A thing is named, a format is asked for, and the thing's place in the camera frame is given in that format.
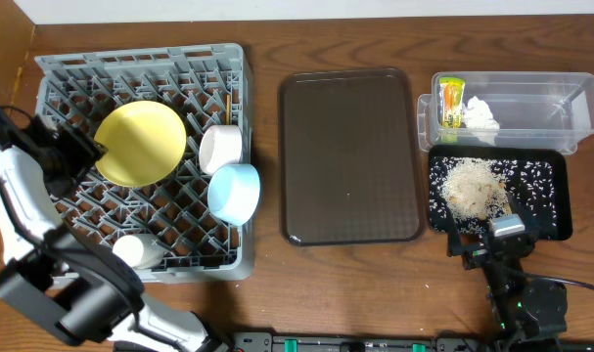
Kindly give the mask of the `rice food waste pile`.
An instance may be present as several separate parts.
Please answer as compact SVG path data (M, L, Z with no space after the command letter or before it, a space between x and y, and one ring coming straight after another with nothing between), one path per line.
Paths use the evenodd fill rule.
M494 165L464 157L448 166L440 194L456 220L487 220L511 212L505 179L492 170Z

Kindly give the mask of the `yellow round plate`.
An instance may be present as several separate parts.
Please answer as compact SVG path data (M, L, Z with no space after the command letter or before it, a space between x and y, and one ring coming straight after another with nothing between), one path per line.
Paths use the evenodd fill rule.
M137 188L156 183L176 168L185 152L187 133L170 107L137 101L112 111L94 140L107 149L96 162L98 171L116 185Z

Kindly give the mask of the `white paper cup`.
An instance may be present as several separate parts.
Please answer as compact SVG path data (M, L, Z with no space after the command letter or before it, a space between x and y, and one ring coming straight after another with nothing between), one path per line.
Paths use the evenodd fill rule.
M136 234L120 237L113 253L133 269L150 269L160 264L166 250L156 236Z

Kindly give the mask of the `white tissue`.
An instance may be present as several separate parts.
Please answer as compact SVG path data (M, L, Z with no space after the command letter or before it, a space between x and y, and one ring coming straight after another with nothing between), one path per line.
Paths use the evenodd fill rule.
M474 96L463 109L462 122L481 142L495 146L500 124L495 120L487 102Z

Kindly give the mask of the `yellow green snack wrapper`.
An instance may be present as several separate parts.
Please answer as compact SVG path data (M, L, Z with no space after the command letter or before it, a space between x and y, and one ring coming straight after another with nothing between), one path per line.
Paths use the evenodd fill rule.
M441 98L441 123L444 128L459 128L463 117L466 82L459 77L443 76L438 80Z

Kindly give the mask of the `light blue bowl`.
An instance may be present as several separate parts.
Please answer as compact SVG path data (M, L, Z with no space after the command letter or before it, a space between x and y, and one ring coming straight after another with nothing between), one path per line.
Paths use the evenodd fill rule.
M212 216L242 226L252 218L260 192L259 174L253 165L226 164L209 182L207 206Z

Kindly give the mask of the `wooden chopstick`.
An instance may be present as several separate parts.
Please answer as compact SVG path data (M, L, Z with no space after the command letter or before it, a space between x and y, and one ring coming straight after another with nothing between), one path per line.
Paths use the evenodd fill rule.
M232 96L231 94L226 95L226 103L225 103L225 125L231 124L231 113L232 113Z

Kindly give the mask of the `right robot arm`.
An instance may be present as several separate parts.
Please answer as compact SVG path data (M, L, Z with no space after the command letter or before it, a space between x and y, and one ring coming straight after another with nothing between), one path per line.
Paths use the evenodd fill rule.
M492 312L501 329L515 341L552 338L567 330L567 290L548 279L533 279L521 259L538 241L539 229L513 214L489 222L486 233L465 243L456 221L446 226L447 254L460 256L466 270L482 270Z

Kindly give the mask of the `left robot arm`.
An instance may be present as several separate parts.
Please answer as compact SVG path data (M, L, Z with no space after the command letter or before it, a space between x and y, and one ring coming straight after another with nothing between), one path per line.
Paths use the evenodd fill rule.
M53 197L72 193L105 146L75 127L52 132L39 116L20 128L0 106L0 299L69 346L228 351L191 311L151 297L126 263L70 227Z

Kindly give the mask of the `black waste tray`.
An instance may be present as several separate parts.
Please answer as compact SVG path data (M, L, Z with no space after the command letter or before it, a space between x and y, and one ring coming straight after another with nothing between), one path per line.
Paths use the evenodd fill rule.
M529 210L547 241L566 241L572 235L568 172L555 151L439 145L429 151L429 222L437 232L447 230L446 201L441 189L457 163L476 159L490 165L505 190Z

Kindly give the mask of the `grey dishwasher rack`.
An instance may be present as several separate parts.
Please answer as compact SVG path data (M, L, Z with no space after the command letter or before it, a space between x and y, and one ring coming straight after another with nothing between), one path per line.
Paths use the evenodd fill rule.
M72 196L55 206L77 231L103 246L150 233L166 250L159 265L139 271L146 283L241 280L253 267L250 225L234 226L207 207L208 177L199 167L203 133L231 124L252 135L252 78L244 50L233 43L40 56L37 113L58 128L94 134L109 112L136 101L173 108L187 133L182 160L162 181L125 188L89 172Z

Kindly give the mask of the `clear plastic waste bin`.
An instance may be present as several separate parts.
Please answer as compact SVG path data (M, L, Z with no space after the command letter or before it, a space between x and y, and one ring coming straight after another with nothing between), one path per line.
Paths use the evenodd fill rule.
M465 80L463 109L477 96L488 103L500 129L498 148L548 149L572 154L594 135L594 75L551 71L444 71L434 75L432 92L419 97L417 132L424 152L441 144L489 146L462 123L444 128L438 80Z

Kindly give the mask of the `dark brown serving tray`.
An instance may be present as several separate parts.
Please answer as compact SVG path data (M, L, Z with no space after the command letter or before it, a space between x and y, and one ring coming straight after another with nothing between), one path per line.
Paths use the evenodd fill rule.
M411 242L428 227L407 75L297 73L279 93L281 233L299 247Z

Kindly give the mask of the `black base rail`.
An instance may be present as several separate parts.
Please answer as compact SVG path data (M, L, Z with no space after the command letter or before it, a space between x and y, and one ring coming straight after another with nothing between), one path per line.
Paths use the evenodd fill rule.
M594 343L563 342L555 339L513 343L488 343L444 331L427 339L389 339L340 336L290 336L268 332L239 332L233 336L234 352L488 352L564 351L594 352Z

